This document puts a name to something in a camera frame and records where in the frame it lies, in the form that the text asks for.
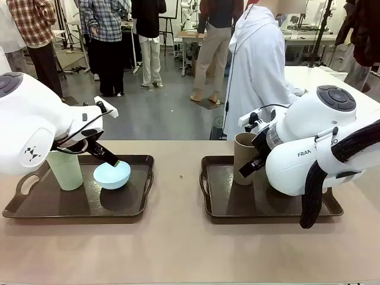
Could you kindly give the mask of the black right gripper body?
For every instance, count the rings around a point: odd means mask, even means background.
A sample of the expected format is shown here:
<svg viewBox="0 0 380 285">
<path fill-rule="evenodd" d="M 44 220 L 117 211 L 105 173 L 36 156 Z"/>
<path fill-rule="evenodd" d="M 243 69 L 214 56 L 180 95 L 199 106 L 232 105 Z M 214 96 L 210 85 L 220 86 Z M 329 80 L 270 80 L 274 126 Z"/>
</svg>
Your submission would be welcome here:
<svg viewBox="0 0 380 285">
<path fill-rule="evenodd" d="M 265 163 L 268 155 L 271 152 L 270 146 L 267 143 L 267 132 L 269 127 L 262 129 L 256 137 L 251 141 L 252 145 L 258 152 L 258 158 Z"/>
</svg>

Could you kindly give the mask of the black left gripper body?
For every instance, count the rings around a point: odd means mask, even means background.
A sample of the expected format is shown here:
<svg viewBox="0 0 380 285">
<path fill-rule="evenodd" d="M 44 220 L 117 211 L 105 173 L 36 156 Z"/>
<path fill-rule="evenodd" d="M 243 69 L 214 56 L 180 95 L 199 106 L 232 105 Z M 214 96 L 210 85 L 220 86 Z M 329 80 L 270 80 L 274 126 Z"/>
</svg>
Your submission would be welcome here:
<svg viewBox="0 0 380 285">
<path fill-rule="evenodd" d="M 84 137 L 83 147 L 79 151 L 80 154 L 88 152 L 91 155 L 105 155 L 105 148 L 97 142 L 103 131 L 97 131 L 96 129 L 85 129 L 80 132 Z"/>
</svg>

